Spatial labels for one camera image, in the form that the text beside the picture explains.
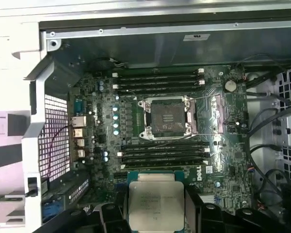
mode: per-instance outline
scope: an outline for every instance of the red wire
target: red wire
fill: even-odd
[[[53,142],[55,140],[55,138],[58,136],[58,134],[63,131],[65,128],[68,128],[70,125],[66,125],[66,126],[63,126],[55,135],[54,137],[52,138],[52,141],[50,143],[50,146],[49,146],[49,152],[48,152],[48,175],[47,175],[47,178],[49,178],[50,176],[50,163],[51,163],[51,152],[52,152],[52,149],[53,149]]]

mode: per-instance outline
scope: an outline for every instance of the cpu socket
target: cpu socket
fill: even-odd
[[[195,100],[187,96],[153,97],[139,101],[144,109],[146,140],[178,139],[197,133]]]

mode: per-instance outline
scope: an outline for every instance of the dell logo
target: dell logo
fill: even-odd
[[[202,181],[202,167],[196,167],[197,181]]]

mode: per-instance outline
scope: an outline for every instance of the motherboard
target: motherboard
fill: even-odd
[[[86,73],[69,93],[75,169],[92,187],[79,205],[110,202],[132,171],[183,171],[204,202],[251,205],[246,88],[231,66]]]

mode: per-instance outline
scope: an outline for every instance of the sticker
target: sticker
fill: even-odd
[[[206,174],[212,174],[212,166],[206,166]]]
[[[183,41],[208,40],[210,34],[185,35]]]

